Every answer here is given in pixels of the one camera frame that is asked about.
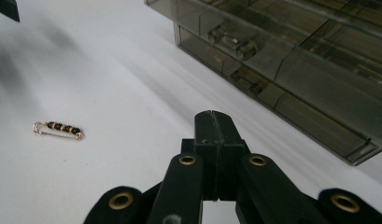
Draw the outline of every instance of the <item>gold safety pin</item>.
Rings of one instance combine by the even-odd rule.
[[[45,126],[45,127],[48,127],[49,129],[60,131],[62,133],[71,133],[74,136],[42,132],[40,131],[40,126]],[[77,140],[80,140],[83,137],[83,133],[81,129],[73,127],[73,126],[65,125],[62,123],[56,123],[56,122],[36,122],[33,126],[33,131],[34,133],[52,135],[52,136],[63,137],[63,138],[75,138]]]

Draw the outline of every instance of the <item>plastic drawer organizer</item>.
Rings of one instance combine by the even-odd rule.
[[[382,0],[147,0],[177,44],[349,164],[382,151]]]

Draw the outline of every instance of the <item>white table surface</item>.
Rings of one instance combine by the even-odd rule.
[[[0,14],[0,224],[82,223],[108,190],[151,188],[210,109],[304,193],[346,189],[382,213],[382,153],[346,165],[176,47],[141,0],[18,6],[21,23]],[[86,137],[41,136],[36,121]],[[205,203],[204,223],[238,223],[234,203]]]

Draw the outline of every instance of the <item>black bead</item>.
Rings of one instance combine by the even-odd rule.
[[[48,128],[53,129],[53,124],[54,124],[54,122],[49,122],[48,123]]]
[[[73,134],[80,133],[80,129],[79,128],[73,128],[71,133],[73,133]]]
[[[65,128],[64,128],[64,131],[65,131],[66,133],[69,133],[69,130],[70,130],[70,129],[71,129],[71,126],[66,125]]]
[[[54,129],[60,131],[60,128],[61,128],[62,126],[63,126],[63,124],[61,124],[61,123],[56,123],[56,124],[54,125]]]

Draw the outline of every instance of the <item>beaded safety pin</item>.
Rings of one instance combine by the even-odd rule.
[[[45,127],[48,127],[49,129],[60,131],[62,133],[71,133],[74,136],[42,132],[42,131],[40,131],[40,126],[45,126]],[[40,133],[40,134],[44,134],[44,135],[52,135],[52,136],[63,137],[63,138],[75,138],[77,140],[80,140],[83,137],[83,133],[79,128],[65,125],[65,124],[61,124],[61,123],[56,123],[56,122],[49,122],[49,123],[37,122],[33,126],[33,131],[34,131],[34,133]]]

